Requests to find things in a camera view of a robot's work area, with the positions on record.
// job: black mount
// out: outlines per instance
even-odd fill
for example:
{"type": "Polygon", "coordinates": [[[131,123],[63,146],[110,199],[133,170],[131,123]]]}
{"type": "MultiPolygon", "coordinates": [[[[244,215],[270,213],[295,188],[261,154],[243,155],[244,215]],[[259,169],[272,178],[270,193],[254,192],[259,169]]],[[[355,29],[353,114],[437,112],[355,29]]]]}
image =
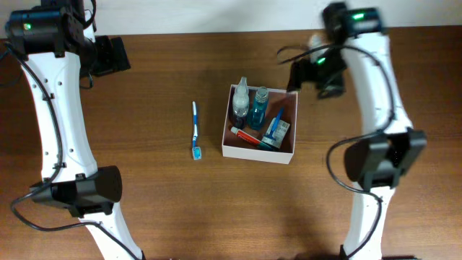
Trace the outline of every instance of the black mount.
{"type": "Polygon", "coordinates": [[[426,146],[425,133],[411,129],[361,140],[345,151],[346,174],[364,191],[381,186],[395,188],[426,146]]]}
{"type": "MultiPolygon", "coordinates": [[[[336,2],[323,10],[323,21],[328,39],[338,45],[362,33],[385,33],[375,8],[348,10],[344,2],[336,2]]],[[[303,82],[312,82],[318,90],[318,99],[339,97],[345,92],[341,73],[346,68],[340,50],[327,50],[314,63],[300,59],[292,63],[287,91],[300,91],[303,82]]]]}
{"type": "Polygon", "coordinates": [[[328,50],[319,60],[323,63],[311,63],[302,58],[294,61],[290,67],[287,92],[300,91],[303,82],[315,83],[318,99],[339,97],[345,92],[341,73],[347,68],[339,50],[328,50]]]}
{"type": "MultiPolygon", "coordinates": [[[[345,253],[344,246],[340,246],[340,260],[349,260],[347,258],[347,254],[345,253]]],[[[383,257],[381,260],[421,260],[416,258],[415,256],[386,256],[383,257]]]]}
{"type": "Polygon", "coordinates": [[[84,17],[83,0],[42,0],[31,10],[12,12],[5,30],[21,59],[47,52],[56,58],[65,52],[79,55],[81,78],[130,69],[121,38],[99,36],[93,43],[84,36],[84,17]]]}
{"type": "MultiPolygon", "coordinates": [[[[30,187],[40,188],[43,182],[30,187]]],[[[76,174],[75,181],[52,183],[51,187],[32,198],[35,203],[68,209],[72,217],[104,212],[110,215],[113,205],[122,197],[122,178],[116,166],[98,168],[98,172],[85,178],[76,174]]]]}

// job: clear plastic bottle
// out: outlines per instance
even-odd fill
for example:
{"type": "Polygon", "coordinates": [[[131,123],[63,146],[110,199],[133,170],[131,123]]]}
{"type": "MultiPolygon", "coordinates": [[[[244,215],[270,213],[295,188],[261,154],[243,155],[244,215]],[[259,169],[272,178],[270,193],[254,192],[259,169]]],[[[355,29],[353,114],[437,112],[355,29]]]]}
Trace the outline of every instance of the clear plastic bottle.
{"type": "Polygon", "coordinates": [[[253,130],[260,130],[265,123],[265,112],[268,107],[269,91],[265,87],[259,87],[253,100],[252,110],[249,113],[249,126],[253,130]]]}
{"type": "Polygon", "coordinates": [[[243,129],[246,124],[249,108],[247,78],[242,77],[232,97],[232,124],[243,129]]]}

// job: white wall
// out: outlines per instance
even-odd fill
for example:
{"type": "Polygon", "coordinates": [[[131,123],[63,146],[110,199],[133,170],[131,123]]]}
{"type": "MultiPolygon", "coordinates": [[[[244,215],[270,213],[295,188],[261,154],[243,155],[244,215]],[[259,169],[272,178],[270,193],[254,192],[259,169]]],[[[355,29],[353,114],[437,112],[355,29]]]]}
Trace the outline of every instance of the white wall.
{"type": "MultiPolygon", "coordinates": [[[[97,34],[210,33],[321,28],[330,0],[97,0],[97,34]]],[[[2,0],[0,25],[12,10],[39,0],[2,0]]],[[[462,0],[349,0],[379,7],[389,27],[462,25],[462,0]]]]}

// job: mouthwash bottle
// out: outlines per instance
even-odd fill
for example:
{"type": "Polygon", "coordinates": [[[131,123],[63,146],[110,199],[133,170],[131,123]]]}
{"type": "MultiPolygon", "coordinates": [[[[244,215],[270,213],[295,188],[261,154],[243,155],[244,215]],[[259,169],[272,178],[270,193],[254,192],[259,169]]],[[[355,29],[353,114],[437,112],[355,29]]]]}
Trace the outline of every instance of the mouthwash bottle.
{"type": "Polygon", "coordinates": [[[248,115],[248,124],[253,130],[259,131],[265,123],[265,112],[269,101],[268,96],[269,91],[267,88],[259,87],[257,89],[255,99],[253,100],[252,110],[248,115]]]}

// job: blue liquid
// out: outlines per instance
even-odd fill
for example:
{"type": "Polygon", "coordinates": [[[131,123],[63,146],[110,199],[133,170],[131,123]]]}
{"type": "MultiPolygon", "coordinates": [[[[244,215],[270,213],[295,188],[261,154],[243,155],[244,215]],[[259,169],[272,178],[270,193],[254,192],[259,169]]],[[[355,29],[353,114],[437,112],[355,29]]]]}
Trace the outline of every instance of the blue liquid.
{"type": "Polygon", "coordinates": [[[250,111],[248,124],[253,130],[260,130],[265,123],[265,112],[268,107],[268,99],[265,102],[253,101],[253,107],[250,111]]]}

